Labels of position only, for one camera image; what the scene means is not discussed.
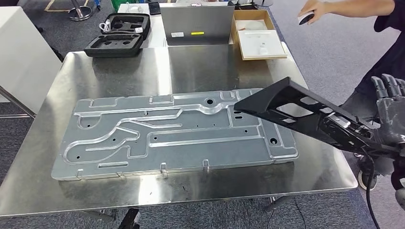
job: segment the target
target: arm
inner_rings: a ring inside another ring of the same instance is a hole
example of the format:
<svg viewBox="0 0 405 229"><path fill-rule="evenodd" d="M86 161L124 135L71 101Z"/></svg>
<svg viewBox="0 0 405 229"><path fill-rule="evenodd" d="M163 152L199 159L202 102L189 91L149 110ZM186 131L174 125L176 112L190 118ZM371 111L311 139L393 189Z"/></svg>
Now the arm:
<svg viewBox="0 0 405 229"><path fill-rule="evenodd" d="M394 0L344 0L337 2L321 2L308 0L298 16L314 11L315 16L308 22L312 24L326 13L345 17L365 18L370 16L389 15L394 10Z"/></svg>

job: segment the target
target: human hand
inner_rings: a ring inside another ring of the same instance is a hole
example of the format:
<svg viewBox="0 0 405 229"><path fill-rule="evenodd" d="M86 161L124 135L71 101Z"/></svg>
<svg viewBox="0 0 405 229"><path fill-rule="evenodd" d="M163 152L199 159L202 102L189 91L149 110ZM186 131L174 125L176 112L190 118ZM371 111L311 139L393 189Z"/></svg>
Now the human hand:
<svg viewBox="0 0 405 229"><path fill-rule="evenodd" d="M308 0L307 3L305 3L304 7L302 7L301 12L299 12L298 17L310 11L314 11L315 16L308 21L308 25L311 25L319 18L321 18L322 15L327 13L325 5L325 2L321 2L318 0Z"/></svg>
<svg viewBox="0 0 405 229"><path fill-rule="evenodd" d="M383 74L382 79L373 76L377 90L377 108L381 127L375 132L375 140L386 145L405 144L405 81Z"/></svg>

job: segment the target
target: aluminum plate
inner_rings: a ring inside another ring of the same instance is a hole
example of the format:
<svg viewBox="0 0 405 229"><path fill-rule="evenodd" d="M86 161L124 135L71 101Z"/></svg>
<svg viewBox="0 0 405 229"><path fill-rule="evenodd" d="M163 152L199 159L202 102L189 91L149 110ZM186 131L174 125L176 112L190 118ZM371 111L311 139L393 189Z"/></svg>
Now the aluminum plate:
<svg viewBox="0 0 405 229"><path fill-rule="evenodd" d="M52 177L167 174L298 158L290 130L233 110L259 90L79 100Z"/></svg>

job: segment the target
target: black handheld device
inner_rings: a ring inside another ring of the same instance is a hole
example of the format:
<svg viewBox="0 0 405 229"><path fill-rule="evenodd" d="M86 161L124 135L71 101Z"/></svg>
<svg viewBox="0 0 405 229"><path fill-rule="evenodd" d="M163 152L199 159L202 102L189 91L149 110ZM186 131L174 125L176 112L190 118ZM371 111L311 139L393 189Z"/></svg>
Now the black handheld device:
<svg viewBox="0 0 405 229"><path fill-rule="evenodd" d="M158 2L149 2L149 13L151 15L157 15L160 14L160 6Z"/></svg>

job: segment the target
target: yellow label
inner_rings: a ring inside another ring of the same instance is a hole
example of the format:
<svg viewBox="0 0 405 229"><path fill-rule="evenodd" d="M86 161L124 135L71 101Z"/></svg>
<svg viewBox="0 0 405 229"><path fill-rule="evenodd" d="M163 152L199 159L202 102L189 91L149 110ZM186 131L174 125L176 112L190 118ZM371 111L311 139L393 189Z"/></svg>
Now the yellow label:
<svg viewBox="0 0 405 229"><path fill-rule="evenodd" d="M203 35L204 32L191 32L191 35Z"/></svg>

